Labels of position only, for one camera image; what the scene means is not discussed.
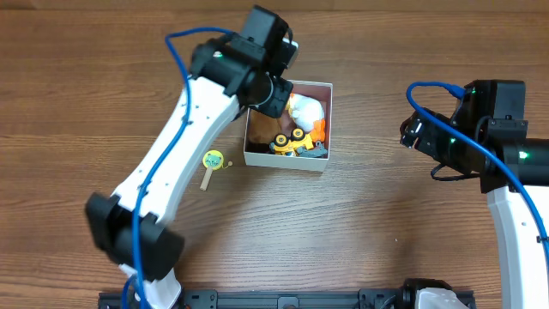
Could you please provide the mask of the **brown plush toy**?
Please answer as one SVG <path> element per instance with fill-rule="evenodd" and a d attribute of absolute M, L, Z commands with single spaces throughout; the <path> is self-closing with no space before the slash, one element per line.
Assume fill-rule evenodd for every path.
<path fill-rule="evenodd" d="M 269 144 L 282 132 L 281 119 L 250 111 L 247 139 L 252 143 Z"/>

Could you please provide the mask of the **white plush duck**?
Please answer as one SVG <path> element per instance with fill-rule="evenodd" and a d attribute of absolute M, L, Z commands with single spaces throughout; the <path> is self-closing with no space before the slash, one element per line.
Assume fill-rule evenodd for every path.
<path fill-rule="evenodd" d="M 298 128 L 313 142 L 325 142 L 326 118 L 320 101 L 302 94 L 290 94 L 286 110 Z"/>

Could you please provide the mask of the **yellow toy crane truck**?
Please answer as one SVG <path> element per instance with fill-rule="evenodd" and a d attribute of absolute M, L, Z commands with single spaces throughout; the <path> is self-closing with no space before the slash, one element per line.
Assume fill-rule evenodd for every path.
<path fill-rule="evenodd" d="M 278 134 L 269 148 L 275 155 L 305 158 L 322 158 L 329 152 L 324 147 L 322 134 L 318 135 L 315 131 L 305 133 L 300 128 L 294 129 L 290 136 Z"/>

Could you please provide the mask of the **yellow cat rattle drum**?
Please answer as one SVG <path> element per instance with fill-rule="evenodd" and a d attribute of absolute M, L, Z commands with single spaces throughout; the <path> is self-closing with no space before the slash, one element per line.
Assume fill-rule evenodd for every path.
<path fill-rule="evenodd" d="M 214 149 L 209 150 L 202 157 L 202 164 L 206 168 L 206 172 L 203 176 L 203 179 L 200 185 L 200 189 L 202 191 L 207 190 L 210 179 L 214 171 L 217 171 L 220 169 L 226 169 L 232 166 L 231 161 L 226 161 L 224 155 L 220 151 L 214 150 Z"/>

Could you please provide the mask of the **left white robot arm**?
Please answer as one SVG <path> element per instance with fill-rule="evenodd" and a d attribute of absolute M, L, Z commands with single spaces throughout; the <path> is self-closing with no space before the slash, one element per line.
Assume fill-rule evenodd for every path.
<path fill-rule="evenodd" d="M 129 277 L 124 308 L 172 308 L 182 292 L 174 266 L 184 238 L 168 229 L 199 162 L 243 112 L 280 116 L 293 85 L 282 78 L 298 54 L 286 35 L 261 39 L 221 30 L 198 45 L 186 66 L 166 45 L 183 77 L 172 115 L 136 169 L 106 197 L 94 193 L 85 214 L 95 245 Z"/>

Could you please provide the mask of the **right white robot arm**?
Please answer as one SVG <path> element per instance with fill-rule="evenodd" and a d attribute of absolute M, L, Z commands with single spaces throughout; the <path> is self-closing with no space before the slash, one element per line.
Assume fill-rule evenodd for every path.
<path fill-rule="evenodd" d="M 415 112 L 400 128 L 401 144 L 430 156 L 462 177 L 476 176 L 486 194 L 498 239 L 505 308 L 548 306 L 548 142 L 527 137 L 528 123 L 510 112 L 456 112 L 437 119 L 498 157 L 532 202 L 485 157 Z"/>

